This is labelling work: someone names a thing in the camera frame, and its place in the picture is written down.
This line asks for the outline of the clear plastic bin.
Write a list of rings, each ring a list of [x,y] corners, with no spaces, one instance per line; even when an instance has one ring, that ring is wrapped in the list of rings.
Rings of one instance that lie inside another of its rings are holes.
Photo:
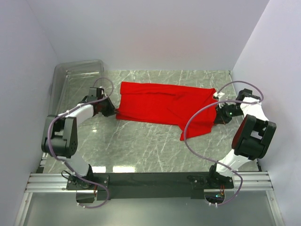
[[[54,70],[48,113],[59,114],[73,108],[103,73],[101,60],[58,64]]]

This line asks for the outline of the red t shirt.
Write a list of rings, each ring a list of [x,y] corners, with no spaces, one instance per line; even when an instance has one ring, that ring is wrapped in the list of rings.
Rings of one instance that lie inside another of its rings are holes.
[[[116,119],[166,125],[182,130],[180,140],[211,132],[216,117],[215,89],[171,84],[122,82]]]

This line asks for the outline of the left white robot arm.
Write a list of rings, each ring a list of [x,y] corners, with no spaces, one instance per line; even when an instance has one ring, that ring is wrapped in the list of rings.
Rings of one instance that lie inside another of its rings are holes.
[[[89,93],[77,106],[59,115],[48,115],[41,141],[42,152],[61,161],[71,171],[69,180],[83,189],[95,184],[92,167],[76,153],[78,126],[101,113],[105,117],[116,113],[102,87],[90,87]]]

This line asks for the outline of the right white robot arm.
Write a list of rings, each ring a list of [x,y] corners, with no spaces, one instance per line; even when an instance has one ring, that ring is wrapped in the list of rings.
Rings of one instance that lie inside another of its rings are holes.
[[[206,182],[212,188],[230,182],[233,170],[263,158],[277,128],[276,123],[265,116],[260,98],[249,89],[241,90],[235,103],[218,104],[215,109],[214,124],[227,124],[237,116],[243,116],[244,119],[234,135],[230,152],[219,160],[221,164],[210,167]]]

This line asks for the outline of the black base beam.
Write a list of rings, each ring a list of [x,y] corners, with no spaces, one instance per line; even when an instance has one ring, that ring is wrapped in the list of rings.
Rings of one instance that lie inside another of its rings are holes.
[[[204,199],[206,189],[232,189],[233,179],[210,178],[209,172],[95,173],[94,181],[109,190],[111,199]]]

